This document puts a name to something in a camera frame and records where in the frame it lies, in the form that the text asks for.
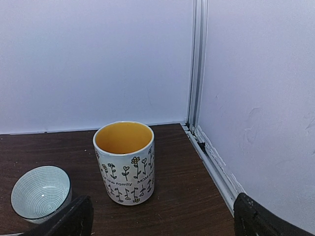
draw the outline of bowl rim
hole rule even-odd
[[[61,203],[60,206],[59,206],[56,210],[54,210],[53,212],[50,212],[48,215],[44,215],[44,216],[38,217],[38,218],[27,218],[27,217],[24,217],[24,216],[22,216],[21,214],[19,214],[19,213],[14,209],[14,207],[13,207],[13,205],[12,205],[13,189],[14,189],[15,185],[18,183],[18,181],[19,181],[24,175],[26,175],[28,172],[31,172],[31,171],[36,170],[36,169],[41,169],[41,168],[43,168],[43,167],[55,167],[55,168],[58,168],[58,169],[62,170],[62,171],[66,174],[66,176],[68,177],[68,180],[69,180],[69,190],[68,190],[67,196],[66,196],[65,199],[63,200],[63,203]],[[48,217],[48,216],[52,215],[53,213],[55,213],[55,212],[65,203],[65,201],[68,199],[68,197],[69,197],[69,195],[70,195],[70,192],[71,192],[71,188],[72,188],[72,186],[71,186],[71,179],[70,179],[68,173],[67,173],[64,169],[62,169],[62,168],[60,168],[60,167],[58,167],[58,166],[53,166],[53,165],[39,166],[39,167],[36,167],[36,168],[33,168],[33,169],[27,171],[25,174],[23,174],[21,177],[19,177],[19,179],[15,182],[15,184],[14,184],[12,190],[11,190],[11,199],[10,199],[10,200],[11,200],[11,207],[12,207],[12,209],[14,210],[14,212],[15,212],[16,214],[18,214],[19,216],[21,216],[23,219],[27,219],[27,220],[39,220],[39,219]]]

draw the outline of white mug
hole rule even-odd
[[[93,137],[99,168],[109,197],[122,205],[146,201],[154,190],[154,133],[134,121],[100,128]]]

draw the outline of wall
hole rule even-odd
[[[199,125],[227,173],[315,233],[315,2],[210,0]]]
[[[186,119],[193,0],[2,0],[0,22],[0,134]]]

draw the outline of wood grain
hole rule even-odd
[[[0,234],[32,224],[11,208],[10,193],[25,172],[63,168],[76,195],[94,206],[94,236],[232,236],[233,218],[179,124],[152,126],[156,186],[149,200],[121,206],[107,196],[92,144],[95,131],[0,136]]]

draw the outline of mug rim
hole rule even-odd
[[[145,127],[147,127],[150,131],[151,131],[151,134],[152,134],[152,138],[150,140],[150,142],[145,145],[145,147],[137,150],[137,151],[134,151],[134,152],[129,152],[129,153],[125,153],[125,154],[117,154],[117,153],[111,153],[111,152],[108,152],[108,151],[104,151],[103,149],[101,149],[97,144],[96,144],[96,136],[97,134],[105,127],[107,126],[110,126],[112,124],[117,124],[117,123],[137,123],[137,124],[141,124]],[[140,123],[140,122],[137,122],[137,121],[129,121],[129,120],[122,120],[122,121],[116,121],[116,122],[113,122],[113,123],[110,123],[110,124],[107,124],[107,125],[104,125],[103,127],[101,127],[100,129],[97,130],[97,132],[93,135],[93,145],[94,147],[97,149],[97,151],[99,151],[100,153],[103,153],[103,154],[108,154],[108,155],[111,155],[111,156],[128,156],[128,155],[134,155],[134,154],[137,154],[143,150],[145,150],[147,147],[149,147],[154,141],[154,132],[153,130],[147,126],[146,124],[143,124],[143,123]]]

